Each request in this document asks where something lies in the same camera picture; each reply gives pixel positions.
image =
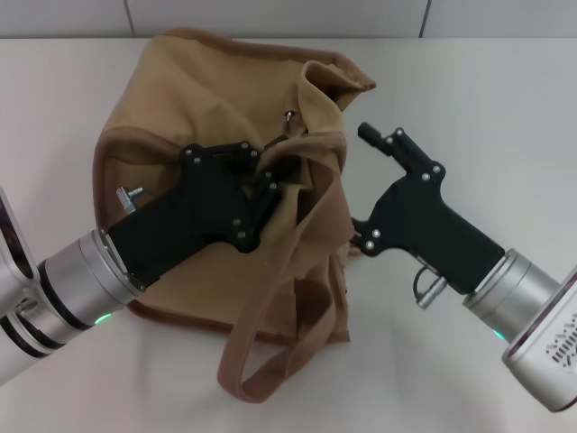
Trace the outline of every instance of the canvas bag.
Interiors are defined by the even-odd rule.
[[[148,43],[98,140],[93,183],[103,228],[124,216],[117,188],[173,187],[188,144],[248,141],[264,149],[286,133],[257,170],[300,157],[298,179],[280,185],[283,199],[259,248],[243,254],[210,244],[130,305],[146,318],[230,331],[218,381],[240,399],[265,401],[327,341],[348,340],[343,257],[353,227],[340,181],[341,112],[374,86],[333,52],[175,29]],[[244,381],[255,337],[288,345]]]

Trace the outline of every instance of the white wall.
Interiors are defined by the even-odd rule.
[[[575,37],[576,0],[429,0],[424,37]],[[0,37],[417,37],[427,0],[0,0]]]

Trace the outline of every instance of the black plastic part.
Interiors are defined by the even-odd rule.
[[[407,175],[387,189],[368,221],[353,220],[359,233],[353,244],[369,256],[390,248],[405,250],[459,293],[474,292],[505,250],[443,202],[443,165],[431,161],[402,129],[383,139],[362,124],[359,136],[392,156]]]
[[[49,349],[52,349],[52,350],[58,350],[58,349],[61,349],[62,347],[65,346],[62,343],[54,341],[49,336],[44,335],[44,333],[42,333],[42,331],[40,331],[37,327],[35,327],[28,320],[23,318],[20,314],[16,314],[16,316],[18,317],[18,320],[20,320],[20,323],[22,323],[23,326],[26,328],[28,333],[31,336],[33,336],[34,339],[36,339],[36,341],[38,341],[44,347],[48,347]]]
[[[79,331],[88,331],[92,326],[87,325],[81,322],[79,319],[72,314],[69,309],[62,303],[59,296],[56,294],[54,289],[52,288],[52,284],[50,284],[50,279],[48,278],[48,274],[46,273],[46,261],[40,263],[38,265],[38,272],[40,273],[40,285],[42,287],[42,291],[48,298],[48,301],[56,309],[56,312],[60,314],[60,316],[72,327],[75,327]]]
[[[4,330],[6,335],[14,342],[15,345],[20,347],[20,349],[25,352],[26,354],[30,355],[33,358],[42,359],[48,356],[49,354],[44,354],[39,352],[31,345],[26,343],[24,339],[16,332],[10,320],[8,320],[7,316],[0,318],[0,327]]]
[[[237,175],[254,172],[257,153],[247,142],[183,149],[178,184],[110,227],[128,272],[149,286],[213,242],[226,242],[241,253],[256,249],[281,199],[274,170],[262,173],[250,199],[244,194]]]

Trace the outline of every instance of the grout line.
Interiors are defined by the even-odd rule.
[[[418,37],[422,38],[425,32],[426,19],[429,17],[429,9],[431,9],[431,2],[433,0],[426,0],[425,15],[423,16],[423,22],[421,23],[421,31],[418,33]]]
[[[128,7],[128,0],[123,0],[124,10],[126,11],[126,18],[128,19],[128,25],[130,25],[130,32],[133,34],[133,37],[136,36],[136,32],[134,31],[134,23],[133,23],[133,16],[130,14],[130,7]]]

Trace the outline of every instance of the ventilation grille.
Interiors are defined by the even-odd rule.
[[[576,321],[577,314],[573,314],[571,322],[563,325],[562,334],[556,334],[554,343],[546,348],[546,352],[551,356],[551,359],[558,364],[562,364],[563,367],[577,365],[577,359],[575,359],[575,356],[577,356]]]

